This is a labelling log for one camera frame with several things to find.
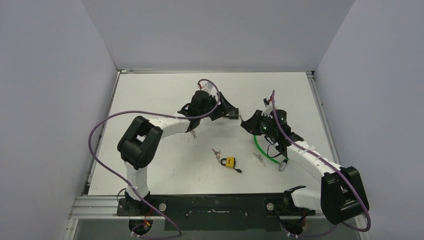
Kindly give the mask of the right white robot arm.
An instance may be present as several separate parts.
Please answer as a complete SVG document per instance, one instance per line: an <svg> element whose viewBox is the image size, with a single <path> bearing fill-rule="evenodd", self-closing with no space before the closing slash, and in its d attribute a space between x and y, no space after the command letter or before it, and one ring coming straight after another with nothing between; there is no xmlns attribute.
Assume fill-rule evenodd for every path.
<svg viewBox="0 0 424 240"><path fill-rule="evenodd" d="M280 155L297 163L320 184L319 190L303 185L286 190L282 201L286 213L294 215L302 208L314 210L337 225L370 209L359 171L329 161L313 150L291 130L286 111L277 109L275 113L265 114L257 110L240 125L253 136L265 136Z"/></svg>

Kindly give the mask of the black key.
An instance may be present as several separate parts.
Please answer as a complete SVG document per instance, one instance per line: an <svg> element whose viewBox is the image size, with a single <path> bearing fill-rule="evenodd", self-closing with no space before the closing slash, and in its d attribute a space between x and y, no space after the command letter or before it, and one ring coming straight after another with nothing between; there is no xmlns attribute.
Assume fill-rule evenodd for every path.
<svg viewBox="0 0 424 240"><path fill-rule="evenodd" d="M243 171L241 169L238 168L233 168L237 173L241 174Z"/></svg>

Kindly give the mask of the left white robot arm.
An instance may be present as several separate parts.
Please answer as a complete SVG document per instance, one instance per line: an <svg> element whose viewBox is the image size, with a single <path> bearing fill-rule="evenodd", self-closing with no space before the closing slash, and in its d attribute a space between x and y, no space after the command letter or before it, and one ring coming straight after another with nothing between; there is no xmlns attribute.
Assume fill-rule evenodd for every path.
<svg viewBox="0 0 424 240"><path fill-rule="evenodd" d="M129 181L125 191L125 208L139 216L149 210L147 166L153 160L160 140L193 131L199 126L203 115L211 121L219 118L237 120L239 109L229 103L221 92L213 96L208 91L197 90L191 101L170 118L146 119L137 116L133 119L117 145Z"/></svg>

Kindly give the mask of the yellow black padlock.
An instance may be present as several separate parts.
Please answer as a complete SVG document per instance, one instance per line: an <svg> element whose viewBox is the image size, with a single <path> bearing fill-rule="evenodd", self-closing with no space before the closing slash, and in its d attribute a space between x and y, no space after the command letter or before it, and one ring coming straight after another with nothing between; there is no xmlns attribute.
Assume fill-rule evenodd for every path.
<svg viewBox="0 0 424 240"><path fill-rule="evenodd" d="M220 164L226 168L234 169L236 165L236 159L234 157L226 157L220 160Z"/></svg>

